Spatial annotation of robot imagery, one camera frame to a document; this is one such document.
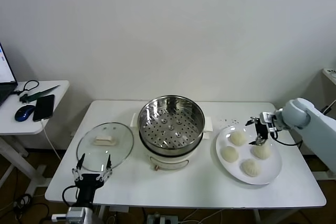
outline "glass lid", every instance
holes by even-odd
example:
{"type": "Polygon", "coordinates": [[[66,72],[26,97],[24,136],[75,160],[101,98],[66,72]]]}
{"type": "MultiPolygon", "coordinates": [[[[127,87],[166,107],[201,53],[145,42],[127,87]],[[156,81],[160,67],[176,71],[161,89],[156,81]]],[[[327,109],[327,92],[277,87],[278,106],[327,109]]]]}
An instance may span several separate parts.
{"type": "Polygon", "coordinates": [[[85,153],[83,167],[92,172],[101,172],[105,169],[109,155],[112,168],[120,165],[130,155],[133,143],[133,133],[126,125],[100,124],[80,140],[77,159],[85,153]]]}

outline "robotic arm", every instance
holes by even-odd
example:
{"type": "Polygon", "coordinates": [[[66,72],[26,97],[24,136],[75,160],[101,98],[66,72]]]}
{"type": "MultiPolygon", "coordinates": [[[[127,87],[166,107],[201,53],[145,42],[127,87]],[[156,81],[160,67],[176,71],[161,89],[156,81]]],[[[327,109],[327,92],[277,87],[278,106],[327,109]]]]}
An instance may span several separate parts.
{"type": "Polygon", "coordinates": [[[93,213],[93,198],[97,189],[101,188],[108,178],[112,175],[111,157],[107,160],[106,168],[101,173],[82,173],[82,165],[85,154],[78,161],[76,168],[72,169],[72,174],[75,177],[75,185],[67,187],[63,193],[63,201],[65,201],[64,193],[67,189],[77,187],[79,194],[76,203],[69,207],[66,214],[55,214],[50,218],[44,218],[40,221],[51,220],[52,222],[66,221],[68,224],[103,224],[102,220],[93,213]]]}
{"type": "Polygon", "coordinates": [[[305,144],[336,173],[336,120],[324,115],[302,98],[290,100],[274,113],[261,112],[260,118],[251,118],[246,125],[255,124],[257,137],[253,145],[263,145],[268,134],[274,139],[277,132],[293,129],[305,144]]]}

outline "knife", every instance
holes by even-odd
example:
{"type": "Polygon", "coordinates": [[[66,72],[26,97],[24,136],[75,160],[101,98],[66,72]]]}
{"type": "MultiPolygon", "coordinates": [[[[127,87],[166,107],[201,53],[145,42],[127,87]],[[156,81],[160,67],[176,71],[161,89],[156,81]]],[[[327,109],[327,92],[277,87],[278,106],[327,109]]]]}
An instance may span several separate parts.
{"type": "Polygon", "coordinates": [[[24,94],[23,96],[20,97],[20,102],[22,103],[27,103],[27,102],[32,102],[32,101],[35,101],[37,100],[38,98],[40,97],[43,97],[44,95],[46,94],[49,94],[50,92],[52,92],[52,90],[58,88],[60,85],[57,85],[57,86],[54,86],[50,89],[46,89],[44,91],[41,91],[41,92],[37,92],[35,94],[32,94],[32,95],[28,95],[28,94],[24,94]]]}

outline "white robotic arm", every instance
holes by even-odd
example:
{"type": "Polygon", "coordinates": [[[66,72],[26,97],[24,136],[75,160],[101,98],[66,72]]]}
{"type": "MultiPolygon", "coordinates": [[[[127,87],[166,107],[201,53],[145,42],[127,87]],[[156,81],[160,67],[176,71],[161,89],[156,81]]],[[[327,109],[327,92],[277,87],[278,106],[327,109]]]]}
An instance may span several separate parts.
{"type": "Polygon", "coordinates": [[[246,124],[255,123],[257,138],[251,144],[262,145],[268,133],[274,138],[278,131],[294,129],[305,144],[336,173],[336,120],[322,114],[302,98],[290,100],[274,113],[262,112],[246,124]]]}

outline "blue mouse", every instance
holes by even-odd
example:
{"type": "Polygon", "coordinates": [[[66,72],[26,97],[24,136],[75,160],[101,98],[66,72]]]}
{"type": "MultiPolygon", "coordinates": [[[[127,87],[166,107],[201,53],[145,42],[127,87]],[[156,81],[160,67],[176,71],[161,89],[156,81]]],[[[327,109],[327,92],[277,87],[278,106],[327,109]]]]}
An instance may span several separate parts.
{"type": "Polygon", "coordinates": [[[16,111],[14,118],[18,122],[26,121],[34,110],[35,110],[34,105],[23,106],[18,111],[16,111]]]}

